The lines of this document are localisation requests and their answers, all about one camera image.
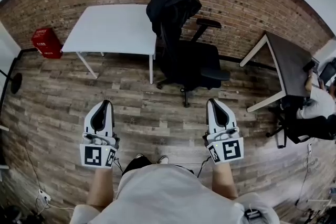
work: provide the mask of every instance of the red box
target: red box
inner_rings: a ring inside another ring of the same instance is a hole
[[[34,47],[45,58],[59,59],[62,56],[62,45],[52,28],[37,29],[31,38]]]

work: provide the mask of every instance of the shoe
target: shoe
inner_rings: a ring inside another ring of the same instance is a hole
[[[169,163],[169,158],[167,155],[162,156],[158,161],[158,164],[168,164]]]

